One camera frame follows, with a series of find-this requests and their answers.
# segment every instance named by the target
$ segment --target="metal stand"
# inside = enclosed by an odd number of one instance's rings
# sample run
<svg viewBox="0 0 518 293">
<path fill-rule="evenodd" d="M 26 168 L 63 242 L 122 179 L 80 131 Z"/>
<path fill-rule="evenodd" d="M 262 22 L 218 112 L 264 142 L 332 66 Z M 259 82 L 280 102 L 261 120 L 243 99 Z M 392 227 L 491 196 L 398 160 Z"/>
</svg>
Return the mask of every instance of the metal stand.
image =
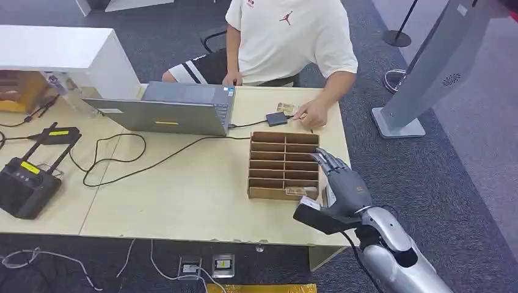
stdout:
<svg viewBox="0 0 518 293">
<path fill-rule="evenodd" d="M 410 10 L 406 14 L 403 24 L 398 31 L 386 31 L 383 33 L 383 36 L 381 37 L 383 41 L 394 47 L 407 47 L 412 43 L 412 39 L 410 39 L 410 37 L 403 32 L 403 28 L 406 25 L 410 14 L 412 14 L 412 11 L 414 11 L 414 7 L 417 4 L 417 1 L 418 0 L 414 0 L 412 6 L 410 6 Z"/>
<path fill-rule="evenodd" d="M 425 136 L 426 131 L 417 118 L 412 120 L 405 127 L 393 128 L 390 127 L 387 119 L 383 117 L 381 110 L 383 110 L 383 108 L 373 108 L 372 116 L 374 117 L 374 122 L 376 122 L 381 137 L 384 139 Z"/>
<path fill-rule="evenodd" d="M 508 16 L 501 8 L 492 0 L 449 0 L 409 68 L 385 74 L 384 85 L 395 94 L 372 109 L 383 138 L 425 135 L 417 117 L 467 79 L 489 21 Z"/>
<path fill-rule="evenodd" d="M 399 85 L 403 83 L 405 75 L 406 70 L 404 69 L 389 70 L 383 76 L 383 85 L 389 92 L 396 93 Z"/>
</svg>

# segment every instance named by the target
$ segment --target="desk leg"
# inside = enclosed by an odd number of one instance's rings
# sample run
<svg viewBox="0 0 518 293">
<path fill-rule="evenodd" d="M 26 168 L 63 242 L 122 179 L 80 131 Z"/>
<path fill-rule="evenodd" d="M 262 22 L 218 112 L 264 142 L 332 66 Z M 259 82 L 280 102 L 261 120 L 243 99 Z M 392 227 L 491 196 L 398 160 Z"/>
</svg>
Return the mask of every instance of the desk leg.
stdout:
<svg viewBox="0 0 518 293">
<path fill-rule="evenodd" d="M 90 4 L 86 0 L 76 0 L 76 3 L 84 16 L 87 16 L 92 11 Z"/>
<path fill-rule="evenodd" d="M 345 246 L 309 246 L 309 269 L 316 271 L 326 262 L 337 256 L 345 249 Z"/>
</svg>

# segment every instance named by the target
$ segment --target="floor socket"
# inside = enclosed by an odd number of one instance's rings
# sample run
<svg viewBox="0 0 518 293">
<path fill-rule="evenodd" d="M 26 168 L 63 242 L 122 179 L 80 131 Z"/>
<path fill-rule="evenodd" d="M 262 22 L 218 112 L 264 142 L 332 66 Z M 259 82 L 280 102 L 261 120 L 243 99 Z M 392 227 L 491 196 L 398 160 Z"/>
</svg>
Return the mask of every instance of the floor socket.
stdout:
<svg viewBox="0 0 518 293">
<path fill-rule="evenodd" d="M 201 270 L 197 267 L 202 267 L 202 258 L 199 256 L 180 256 L 180 263 L 178 264 L 178 276 L 186 276 L 180 278 L 183 281 L 198 280 L 196 276 L 200 276 Z"/>
<path fill-rule="evenodd" d="M 233 278 L 235 276 L 234 255 L 214 255 L 212 260 L 213 278 Z"/>
</svg>

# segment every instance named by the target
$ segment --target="office chair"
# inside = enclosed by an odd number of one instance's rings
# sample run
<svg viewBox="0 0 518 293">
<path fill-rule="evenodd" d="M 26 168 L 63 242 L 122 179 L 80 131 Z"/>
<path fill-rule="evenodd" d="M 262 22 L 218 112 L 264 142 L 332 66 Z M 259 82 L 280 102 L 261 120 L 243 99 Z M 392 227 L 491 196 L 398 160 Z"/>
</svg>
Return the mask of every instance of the office chair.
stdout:
<svg viewBox="0 0 518 293">
<path fill-rule="evenodd" d="M 207 52 L 209 52 L 209 53 L 214 52 L 208 45 L 208 42 L 210 39 L 219 37 L 220 35 L 227 34 L 226 26 L 221 27 L 221 29 L 222 29 L 222 31 L 218 31 L 216 33 L 210 34 L 207 37 L 200 37 L 200 41 L 202 41 L 203 47 L 207 50 Z M 267 81 L 264 84 L 260 84 L 258 86 L 259 87 L 283 87 L 290 83 L 293 83 L 292 87 L 301 87 L 301 83 L 299 80 L 299 73 L 295 74 L 294 76 L 290 76 L 288 78 L 280 78 L 280 79 L 275 79 L 273 81 Z"/>
</svg>

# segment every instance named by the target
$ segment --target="laptop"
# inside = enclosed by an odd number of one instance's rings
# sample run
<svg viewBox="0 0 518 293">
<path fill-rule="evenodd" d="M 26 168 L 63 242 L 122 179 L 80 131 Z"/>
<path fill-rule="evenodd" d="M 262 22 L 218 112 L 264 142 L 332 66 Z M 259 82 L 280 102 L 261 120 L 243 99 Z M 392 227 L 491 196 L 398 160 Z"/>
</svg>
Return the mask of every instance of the laptop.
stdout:
<svg viewBox="0 0 518 293">
<path fill-rule="evenodd" d="M 84 101 L 130 131 L 226 136 L 235 88 L 150 82 L 140 101 Z"/>
</svg>

